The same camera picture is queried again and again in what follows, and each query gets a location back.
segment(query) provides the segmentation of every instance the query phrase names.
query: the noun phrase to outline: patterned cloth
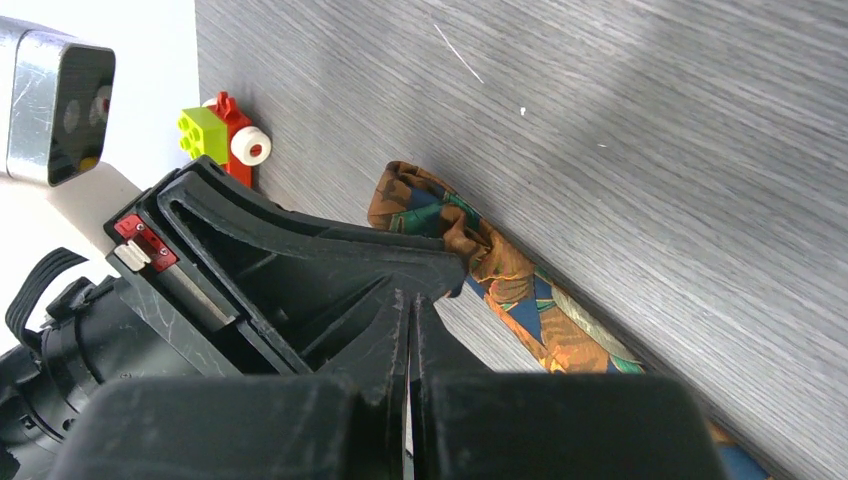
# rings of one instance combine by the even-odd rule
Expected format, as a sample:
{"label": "patterned cloth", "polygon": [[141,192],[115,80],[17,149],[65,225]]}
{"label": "patterned cloth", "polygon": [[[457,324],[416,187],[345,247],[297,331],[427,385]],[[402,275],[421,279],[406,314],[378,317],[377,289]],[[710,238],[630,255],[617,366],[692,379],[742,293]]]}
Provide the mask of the patterned cloth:
{"label": "patterned cloth", "polygon": [[[368,221],[382,230],[443,238],[445,248],[465,262],[471,289],[548,371],[645,372],[564,289],[451,187],[423,169],[390,163],[377,185]],[[712,423],[708,427],[731,479],[771,478],[724,431]]]}

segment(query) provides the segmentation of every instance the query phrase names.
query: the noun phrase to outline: white scratch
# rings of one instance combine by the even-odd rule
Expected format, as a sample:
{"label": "white scratch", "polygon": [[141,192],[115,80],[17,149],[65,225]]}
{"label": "white scratch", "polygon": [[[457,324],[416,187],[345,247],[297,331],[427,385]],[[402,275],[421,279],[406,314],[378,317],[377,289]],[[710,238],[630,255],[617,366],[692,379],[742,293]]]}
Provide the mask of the white scratch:
{"label": "white scratch", "polygon": [[467,68],[468,71],[471,72],[472,75],[477,77],[477,80],[480,80],[480,83],[485,83],[485,82],[483,82],[483,79],[480,78],[480,75],[477,75],[477,72],[475,72],[474,69],[471,68],[471,66],[468,65],[468,63],[462,58],[462,55],[460,55],[459,52],[457,52],[456,49],[453,48],[453,45],[450,44],[450,40],[448,40],[448,37],[446,37],[445,34],[442,33],[442,29],[439,28],[439,26],[436,25],[435,23],[433,24],[433,26],[436,27],[436,31],[439,32],[439,35],[441,35],[442,38],[444,39],[445,43],[448,44],[448,48],[450,48],[451,51],[454,53],[454,55],[456,55],[456,58],[458,58],[459,61],[462,62],[463,65],[465,65],[465,68]]}

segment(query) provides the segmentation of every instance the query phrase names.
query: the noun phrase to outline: white wall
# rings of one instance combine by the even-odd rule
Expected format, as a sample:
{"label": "white wall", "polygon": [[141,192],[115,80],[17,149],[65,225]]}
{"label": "white wall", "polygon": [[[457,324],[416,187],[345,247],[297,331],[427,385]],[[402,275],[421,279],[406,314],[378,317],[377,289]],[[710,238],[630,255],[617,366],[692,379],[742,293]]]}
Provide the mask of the white wall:
{"label": "white wall", "polygon": [[[180,109],[198,103],[193,0],[4,0],[0,15],[39,23],[115,51],[117,70],[103,161],[140,188],[187,162],[177,146],[176,120]],[[4,318],[35,263],[55,247],[73,249],[80,241],[57,224],[55,213],[36,195],[0,179],[0,312]],[[30,320],[31,328],[41,324],[43,306],[68,282],[85,275],[96,283],[108,272],[102,263],[88,263],[54,282]],[[5,321],[0,323],[0,352],[15,344]]]}

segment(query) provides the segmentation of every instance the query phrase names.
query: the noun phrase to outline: toy car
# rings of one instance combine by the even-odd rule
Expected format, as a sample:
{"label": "toy car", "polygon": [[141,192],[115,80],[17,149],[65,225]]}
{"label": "toy car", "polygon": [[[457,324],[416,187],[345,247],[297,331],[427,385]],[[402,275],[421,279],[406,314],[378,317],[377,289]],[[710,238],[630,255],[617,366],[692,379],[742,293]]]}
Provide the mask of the toy car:
{"label": "toy car", "polygon": [[227,92],[200,107],[186,108],[177,127],[182,132],[180,148],[192,160],[208,155],[227,173],[253,188],[252,168],[271,154],[271,139],[253,126]]}

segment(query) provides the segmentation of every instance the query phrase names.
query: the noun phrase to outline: green toy block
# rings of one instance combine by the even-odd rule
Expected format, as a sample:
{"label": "green toy block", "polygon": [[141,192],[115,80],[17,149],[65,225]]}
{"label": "green toy block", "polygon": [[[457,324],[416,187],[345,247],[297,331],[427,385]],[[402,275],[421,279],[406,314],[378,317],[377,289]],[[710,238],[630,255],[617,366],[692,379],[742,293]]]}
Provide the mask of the green toy block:
{"label": "green toy block", "polygon": [[186,108],[177,120],[177,128],[183,134],[180,148],[188,152],[192,160],[209,155],[218,165],[229,161],[227,124],[208,108]]}

